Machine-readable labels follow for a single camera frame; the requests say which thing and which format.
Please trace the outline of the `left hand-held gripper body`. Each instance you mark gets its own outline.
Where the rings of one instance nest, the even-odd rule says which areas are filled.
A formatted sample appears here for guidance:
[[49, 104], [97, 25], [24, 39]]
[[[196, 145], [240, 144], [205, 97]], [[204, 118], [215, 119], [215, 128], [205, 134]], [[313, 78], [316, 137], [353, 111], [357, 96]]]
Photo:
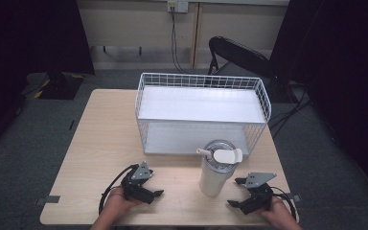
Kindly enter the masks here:
[[121, 182], [125, 197], [141, 201], [142, 191], [145, 189], [142, 187], [142, 180], [151, 173], [146, 161], [134, 165]]

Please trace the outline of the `person's right hand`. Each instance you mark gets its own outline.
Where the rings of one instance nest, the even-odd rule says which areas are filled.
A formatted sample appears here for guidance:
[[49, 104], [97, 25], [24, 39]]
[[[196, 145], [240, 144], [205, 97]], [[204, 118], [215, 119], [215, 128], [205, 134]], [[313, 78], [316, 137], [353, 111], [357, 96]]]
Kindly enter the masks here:
[[284, 201], [278, 197], [271, 199], [269, 210], [261, 211], [261, 215], [272, 224], [276, 219], [294, 219]]

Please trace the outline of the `black stand base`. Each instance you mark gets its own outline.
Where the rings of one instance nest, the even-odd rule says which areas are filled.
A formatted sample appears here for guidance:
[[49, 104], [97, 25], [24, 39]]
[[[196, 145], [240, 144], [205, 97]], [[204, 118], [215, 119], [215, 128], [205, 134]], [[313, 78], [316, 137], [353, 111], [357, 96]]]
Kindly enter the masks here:
[[24, 96], [33, 94], [40, 100], [73, 100], [80, 89], [84, 76], [62, 72], [46, 72], [42, 82]]

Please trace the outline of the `white wall socket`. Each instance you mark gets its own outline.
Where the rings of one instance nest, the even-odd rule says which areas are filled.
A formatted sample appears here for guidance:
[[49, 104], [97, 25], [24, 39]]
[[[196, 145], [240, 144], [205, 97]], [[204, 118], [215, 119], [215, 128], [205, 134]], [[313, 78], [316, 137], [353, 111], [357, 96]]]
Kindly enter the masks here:
[[189, 11], [189, 3], [182, 0], [169, 0], [167, 2], [168, 12], [187, 13]]

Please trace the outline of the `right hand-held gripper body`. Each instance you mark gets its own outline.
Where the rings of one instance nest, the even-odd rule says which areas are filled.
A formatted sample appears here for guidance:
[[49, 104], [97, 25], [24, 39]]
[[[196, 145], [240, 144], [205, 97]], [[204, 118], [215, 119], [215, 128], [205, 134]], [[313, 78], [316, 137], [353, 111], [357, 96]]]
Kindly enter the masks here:
[[250, 198], [241, 203], [241, 211], [245, 215], [253, 213], [271, 202], [273, 192], [267, 182], [276, 176], [275, 172], [250, 172], [248, 174], [244, 187], [250, 193]]

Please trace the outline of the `white tumbler cup with straw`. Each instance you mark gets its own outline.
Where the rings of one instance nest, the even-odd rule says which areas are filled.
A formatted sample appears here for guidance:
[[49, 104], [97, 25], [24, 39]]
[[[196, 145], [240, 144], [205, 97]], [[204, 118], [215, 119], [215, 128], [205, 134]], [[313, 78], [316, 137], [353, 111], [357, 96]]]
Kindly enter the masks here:
[[202, 157], [199, 189], [207, 196], [217, 196], [242, 161], [242, 150], [228, 141], [214, 140], [196, 153]]

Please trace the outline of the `black folding chair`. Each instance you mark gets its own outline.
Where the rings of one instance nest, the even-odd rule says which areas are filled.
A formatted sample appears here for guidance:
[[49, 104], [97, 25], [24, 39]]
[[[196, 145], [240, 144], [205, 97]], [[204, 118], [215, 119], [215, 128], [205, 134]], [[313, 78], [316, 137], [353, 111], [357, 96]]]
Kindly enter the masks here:
[[212, 56], [208, 70], [209, 75], [213, 74], [213, 69], [216, 69], [216, 72], [219, 71], [217, 57], [221, 57], [261, 77], [275, 77], [270, 62], [264, 55], [239, 42], [224, 36], [214, 36], [208, 44]]

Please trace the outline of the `dark curtain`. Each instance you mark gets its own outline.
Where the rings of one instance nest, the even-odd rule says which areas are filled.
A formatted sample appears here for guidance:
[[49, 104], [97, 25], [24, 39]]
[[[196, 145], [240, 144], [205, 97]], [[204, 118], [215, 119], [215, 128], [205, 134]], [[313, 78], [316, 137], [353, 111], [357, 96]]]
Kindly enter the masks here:
[[368, 176], [368, 0], [288, 0], [270, 60], [281, 83], [309, 87]]
[[77, 0], [0, 0], [0, 134], [46, 72], [95, 73]]

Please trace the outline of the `white wire shelf rack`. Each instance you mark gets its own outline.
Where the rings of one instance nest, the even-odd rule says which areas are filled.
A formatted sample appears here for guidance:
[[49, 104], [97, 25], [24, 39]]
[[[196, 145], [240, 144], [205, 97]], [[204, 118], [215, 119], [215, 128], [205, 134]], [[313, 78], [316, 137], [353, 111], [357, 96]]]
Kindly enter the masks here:
[[247, 155], [271, 102], [259, 78], [144, 73], [135, 115], [145, 154], [194, 155], [223, 140]]

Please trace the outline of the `person's left hand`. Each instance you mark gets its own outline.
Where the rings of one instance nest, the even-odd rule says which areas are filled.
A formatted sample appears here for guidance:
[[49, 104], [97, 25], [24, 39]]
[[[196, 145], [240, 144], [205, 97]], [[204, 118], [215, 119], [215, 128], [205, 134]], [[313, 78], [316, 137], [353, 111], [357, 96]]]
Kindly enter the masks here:
[[124, 189], [122, 187], [113, 188], [103, 207], [103, 214], [112, 222], [123, 216], [131, 208], [141, 204], [136, 199], [126, 199]]

